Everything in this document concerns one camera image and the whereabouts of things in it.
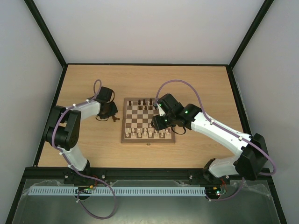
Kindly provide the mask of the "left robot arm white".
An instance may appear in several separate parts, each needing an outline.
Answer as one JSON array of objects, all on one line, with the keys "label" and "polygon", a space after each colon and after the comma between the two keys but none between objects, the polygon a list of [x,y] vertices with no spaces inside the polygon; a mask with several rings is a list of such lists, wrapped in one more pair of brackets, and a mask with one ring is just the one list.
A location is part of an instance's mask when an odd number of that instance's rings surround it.
[{"label": "left robot arm white", "polygon": [[103,121],[111,117],[116,121],[118,110],[114,98],[112,89],[101,87],[99,92],[82,103],[69,107],[57,105],[51,109],[43,137],[65,158],[69,168],[84,171],[89,163],[78,146],[81,122],[93,116]]}]

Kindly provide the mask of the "dark knight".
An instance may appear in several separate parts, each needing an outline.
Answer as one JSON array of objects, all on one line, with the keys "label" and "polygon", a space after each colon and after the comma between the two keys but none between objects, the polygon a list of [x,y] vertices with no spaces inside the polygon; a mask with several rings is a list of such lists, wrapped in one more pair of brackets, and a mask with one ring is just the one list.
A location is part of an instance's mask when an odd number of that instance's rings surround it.
[{"label": "dark knight", "polygon": [[113,122],[116,122],[116,121],[120,120],[120,118],[117,118],[115,116],[112,116],[112,119],[113,119]]}]

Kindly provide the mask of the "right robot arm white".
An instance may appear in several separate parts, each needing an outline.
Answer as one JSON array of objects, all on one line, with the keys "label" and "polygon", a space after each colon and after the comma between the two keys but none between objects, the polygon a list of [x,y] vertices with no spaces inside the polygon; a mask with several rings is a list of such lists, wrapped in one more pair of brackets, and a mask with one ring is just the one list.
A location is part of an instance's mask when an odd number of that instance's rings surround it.
[{"label": "right robot arm white", "polygon": [[240,175],[247,180],[256,180],[267,158],[264,137],[240,133],[204,114],[193,104],[183,106],[171,94],[165,94],[153,103],[159,114],[152,118],[151,125],[161,131],[176,126],[201,133],[220,143],[232,153],[232,157],[210,159],[203,168],[207,182],[213,183],[227,175]]}]

